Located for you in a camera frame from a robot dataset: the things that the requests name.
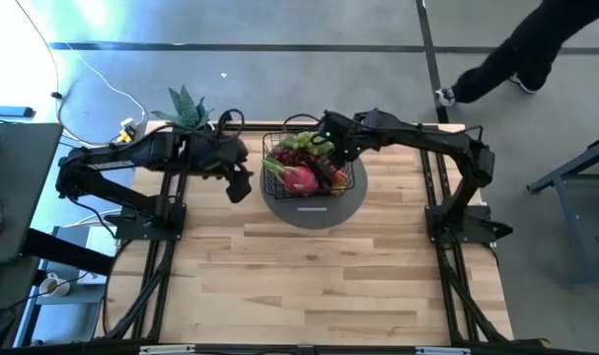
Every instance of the wooden table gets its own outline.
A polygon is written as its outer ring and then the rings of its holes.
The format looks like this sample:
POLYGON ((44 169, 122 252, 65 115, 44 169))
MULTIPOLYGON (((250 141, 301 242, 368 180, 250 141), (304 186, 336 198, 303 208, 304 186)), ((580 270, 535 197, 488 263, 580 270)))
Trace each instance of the wooden table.
MULTIPOLYGON (((150 122, 148 129, 160 123, 150 122)), ((250 151, 247 166, 256 175, 253 192, 241 203, 229 201, 225 180, 188 180, 186 230, 174 256, 161 342, 448 344, 437 258, 424 225, 427 201, 417 149, 364 153, 364 204, 341 225, 306 231, 281 222, 262 200, 262 135, 242 134, 250 151)), ((460 175, 451 159, 446 165, 454 189, 460 175)), ((161 179, 139 169, 133 188, 156 194, 161 179)), ((131 243, 114 268, 110 327, 139 292, 148 244, 131 243)), ((481 246, 463 250, 474 299, 511 337, 493 256, 481 246)), ((461 303, 456 309, 466 336, 461 303)), ((153 310, 154 298, 146 329, 153 310)))

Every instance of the person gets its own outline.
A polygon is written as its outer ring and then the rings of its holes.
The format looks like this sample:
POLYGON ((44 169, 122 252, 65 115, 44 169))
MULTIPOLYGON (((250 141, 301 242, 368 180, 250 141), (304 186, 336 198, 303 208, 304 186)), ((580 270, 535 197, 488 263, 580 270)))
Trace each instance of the person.
POLYGON ((562 44, 599 19, 599 0, 543 0, 479 67, 435 92, 445 107, 472 103, 505 80, 535 94, 547 81, 562 44))

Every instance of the sneaker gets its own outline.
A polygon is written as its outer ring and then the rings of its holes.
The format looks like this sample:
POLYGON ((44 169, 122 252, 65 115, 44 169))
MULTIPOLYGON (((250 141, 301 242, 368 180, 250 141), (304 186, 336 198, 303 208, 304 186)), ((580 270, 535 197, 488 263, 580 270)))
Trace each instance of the sneaker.
POLYGON ((435 92, 437 100, 444 107, 450 107, 455 104, 455 93, 452 88, 443 88, 435 92))
POLYGON ((518 85, 518 87, 520 87, 526 94, 530 94, 530 95, 534 95, 536 93, 538 93, 538 90, 530 90, 528 89, 525 84, 523 84, 523 82, 518 78, 518 74, 514 73, 512 76, 509 77, 509 81, 518 85))

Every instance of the wire basket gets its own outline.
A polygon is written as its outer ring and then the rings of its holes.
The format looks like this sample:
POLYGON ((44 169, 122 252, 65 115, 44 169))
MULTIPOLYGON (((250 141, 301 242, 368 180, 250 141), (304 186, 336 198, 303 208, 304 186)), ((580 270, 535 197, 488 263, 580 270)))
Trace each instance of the wire basket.
MULTIPOLYGON (((272 132, 267 133, 262 138, 262 152, 263 157, 268 158, 272 149, 279 144, 282 140, 287 137, 293 136, 293 133, 286 132, 272 132)), ((287 199, 297 197, 314 197, 314 196, 341 196, 347 190, 354 187, 354 168, 352 163, 346 163, 342 170, 347 175, 347 184, 345 188, 331 188, 326 183, 319 180, 319 189, 316 189, 309 194, 304 192, 291 192, 288 191, 283 183, 277 179, 275 174, 271 173, 267 169, 263 169, 263 187, 264 192, 275 199, 287 199)))

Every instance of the gray floor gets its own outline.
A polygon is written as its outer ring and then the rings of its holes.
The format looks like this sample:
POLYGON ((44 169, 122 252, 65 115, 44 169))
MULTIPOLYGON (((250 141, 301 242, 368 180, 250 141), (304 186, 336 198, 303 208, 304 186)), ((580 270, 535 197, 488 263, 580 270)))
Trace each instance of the gray floor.
MULTIPOLYGON (((24 0, 49 41, 225 44, 423 45, 414 0, 24 0)), ((494 46, 538 1, 426 0, 438 46, 494 46)), ((36 121, 53 121, 54 74, 45 49, 12 1, 0 1, 0 104, 30 105, 36 121)), ((567 43, 599 47, 599 22, 567 43)), ((354 113, 379 107, 409 121, 436 121, 424 53, 80 51, 114 86, 149 110, 170 110, 167 87, 187 84, 218 112, 237 107, 247 119, 281 119, 325 108, 354 113)), ((111 92, 70 51, 56 51, 64 121, 89 140, 111 139, 139 112, 111 92)), ((437 55, 443 85, 483 60, 437 55)), ((496 153, 494 183, 484 190, 493 217, 515 233, 499 243, 500 273, 514 335, 547 337, 556 347, 599 351, 599 285, 563 289, 574 265, 562 212, 552 191, 524 185, 599 139, 599 56, 564 55, 547 86, 524 96, 505 84, 479 102, 449 110, 453 122, 482 124, 496 153)), ((60 147, 58 156, 68 149, 60 147)), ((86 211, 58 200, 52 170, 36 227, 74 222, 86 211)), ((131 172, 112 178, 130 183, 131 172)), ((96 199, 100 210, 112 208, 96 199)), ((90 326, 72 318, 89 310, 47 310, 36 337, 68 342, 90 326)))

